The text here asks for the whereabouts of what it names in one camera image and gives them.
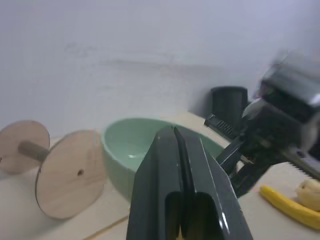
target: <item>banana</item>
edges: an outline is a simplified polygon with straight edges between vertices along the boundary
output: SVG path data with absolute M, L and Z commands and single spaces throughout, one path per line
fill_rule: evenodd
M 295 190 L 299 202 L 305 207 L 320 211 L 320 182 L 314 179 L 305 180 Z
M 320 212 L 306 208 L 266 185 L 260 187 L 260 194 L 275 208 L 291 218 L 311 228 L 320 230 Z

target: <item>wooden spool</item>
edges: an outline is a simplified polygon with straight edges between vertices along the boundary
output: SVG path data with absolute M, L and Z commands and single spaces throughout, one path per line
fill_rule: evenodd
M 19 174 L 40 165 L 35 197 L 50 217 L 70 218 L 102 193 L 106 179 L 103 147 L 94 130 L 66 135 L 49 149 L 47 129 L 36 121 L 19 121 L 0 132 L 0 169 Z

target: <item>black object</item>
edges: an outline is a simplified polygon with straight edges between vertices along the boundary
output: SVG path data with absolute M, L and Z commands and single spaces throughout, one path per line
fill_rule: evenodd
M 228 174 L 241 155 L 248 159 L 239 172 L 229 174 L 237 197 L 246 194 L 272 165 L 282 162 L 320 180 L 320 75 L 303 72 L 297 66 L 299 61 L 304 66 L 304 60 L 299 59 L 286 58 L 267 72 L 261 81 L 262 99 L 256 107 L 250 106 L 238 136 L 216 159 Z
M 248 105 L 248 90 L 240 86 L 221 86 L 211 89 L 212 112 L 204 125 L 231 141 L 238 134 L 242 113 Z
M 160 130 L 135 174 L 127 240 L 252 240 L 228 175 L 187 129 Z

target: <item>table surface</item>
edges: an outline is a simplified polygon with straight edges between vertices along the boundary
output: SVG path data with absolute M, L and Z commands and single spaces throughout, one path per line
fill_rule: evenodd
M 188 127 L 223 147 L 229 142 L 203 125 L 204 119 L 185 112 L 166 120 Z M 21 175 L 0 174 L 0 240 L 125 240 L 130 204 L 106 181 L 102 196 L 69 220 L 54 220 L 41 212 L 34 195 L 37 169 Z M 320 232 L 282 214 L 258 193 L 267 184 L 289 198 L 308 177 L 288 163 L 278 164 L 239 199 L 255 240 L 319 240 Z

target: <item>mint green ceramic bowl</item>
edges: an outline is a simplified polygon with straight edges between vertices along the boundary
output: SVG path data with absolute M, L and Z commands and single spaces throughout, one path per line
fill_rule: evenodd
M 150 118 L 126 118 L 110 124 L 102 133 L 104 162 L 113 186 L 131 200 L 135 173 L 154 137 L 162 128 L 177 124 Z M 223 148 L 211 139 L 194 132 L 204 148 L 217 157 Z

